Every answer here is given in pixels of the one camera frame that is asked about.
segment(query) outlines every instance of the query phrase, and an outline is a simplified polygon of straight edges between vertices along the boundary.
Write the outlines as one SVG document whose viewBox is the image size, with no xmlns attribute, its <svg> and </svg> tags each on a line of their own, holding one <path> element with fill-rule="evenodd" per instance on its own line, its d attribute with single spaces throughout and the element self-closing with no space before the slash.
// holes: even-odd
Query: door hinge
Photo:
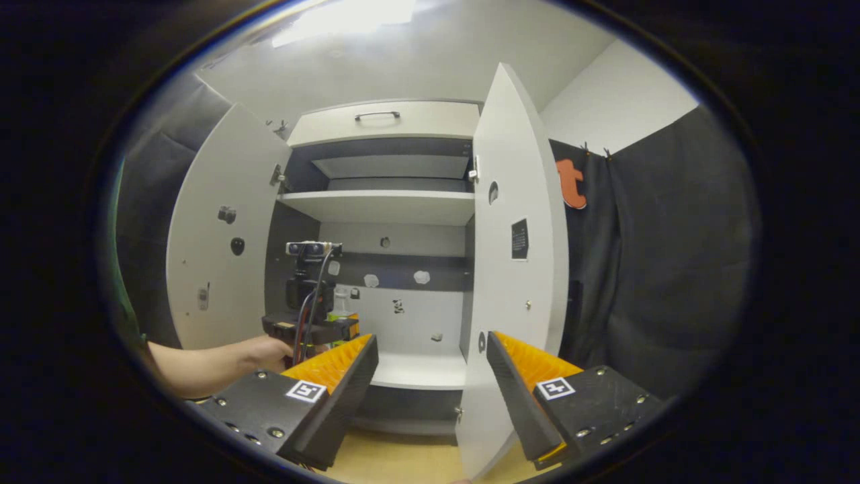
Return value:
<svg viewBox="0 0 860 484">
<path fill-rule="evenodd" d="M 283 182 L 284 180 L 286 180 L 286 176 L 280 172 L 280 165 L 276 164 L 272 171 L 272 178 L 269 179 L 269 184 L 274 186 L 278 182 Z"/>
</svg>

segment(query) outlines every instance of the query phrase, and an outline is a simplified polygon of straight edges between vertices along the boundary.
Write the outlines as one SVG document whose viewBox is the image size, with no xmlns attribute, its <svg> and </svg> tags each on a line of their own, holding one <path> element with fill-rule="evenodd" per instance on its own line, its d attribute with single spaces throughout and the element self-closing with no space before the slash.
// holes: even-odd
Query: cabinet door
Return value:
<svg viewBox="0 0 860 484">
<path fill-rule="evenodd" d="M 538 112 L 509 65 L 500 64 L 495 73 L 474 150 L 475 287 L 457 424 L 464 472 L 473 479 L 516 439 L 487 362 L 487 332 L 504 332 L 557 354 L 568 290 L 567 225 L 556 163 Z"/>
<path fill-rule="evenodd" d="M 266 245 L 278 193 L 270 182 L 275 165 L 283 171 L 289 155 L 281 138 L 237 104 L 191 163 L 167 249 L 170 312 L 183 348 L 263 334 Z M 222 206 L 236 211 L 229 224 L 218 219 Z M 240 255 L 230 246 L 234 239 L 242 241 Z"/>
</svg>

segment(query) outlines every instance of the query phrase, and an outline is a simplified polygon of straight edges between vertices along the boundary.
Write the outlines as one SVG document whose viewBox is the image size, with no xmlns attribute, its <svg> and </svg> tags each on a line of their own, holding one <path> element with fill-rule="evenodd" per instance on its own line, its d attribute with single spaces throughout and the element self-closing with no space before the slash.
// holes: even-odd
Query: drawer handle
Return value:
<svg viewBox="0 0 860 484">
<path fill-rule="evenodd" d="M 400 117 L 400 111 L 377 111 L 375 113 L 361 113 L 360 115 L 355 115 L 356 121 L 361 121 L 361 116 L 369 116 L 369 115 L 392 115 L 395 118 Z"/>
</svg>

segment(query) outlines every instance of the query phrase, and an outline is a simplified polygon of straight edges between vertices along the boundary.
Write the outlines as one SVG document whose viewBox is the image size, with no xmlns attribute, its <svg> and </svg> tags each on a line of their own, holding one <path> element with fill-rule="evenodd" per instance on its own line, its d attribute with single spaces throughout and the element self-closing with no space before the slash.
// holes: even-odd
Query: ceiling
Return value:
<svg viewBox="0 0 860 484">
<path fill-rule="evenodd" d="M 496 66 L 506 62 L 540 112 L 614 39 L 539 1 L 418 0 L 409 23 L 278 48 L 266 40 L 240 47 L 198 75 L 260 118 L 292 127 L 305 111 L 347 102 L 483 101 Z"/>
</svg>

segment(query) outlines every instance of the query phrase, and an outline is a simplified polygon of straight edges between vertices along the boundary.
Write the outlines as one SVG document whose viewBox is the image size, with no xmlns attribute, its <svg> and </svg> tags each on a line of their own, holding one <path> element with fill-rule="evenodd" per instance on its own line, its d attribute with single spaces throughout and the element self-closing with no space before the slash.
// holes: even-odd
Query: door latch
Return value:
<svg viewBox="0 0 860 484">
<path fill-rule="evenodd" d="M 478 183 L 478 155 L 475 155 L 475 158 L 472 159 L 472 169 L 469 170 L 469 181 Z"/>
<path fill-rule="evenodd" d="M 200 311 L 209 309 L 209 282 L 206 287 L 197 289 L 197 308 Z"/>
</svg>

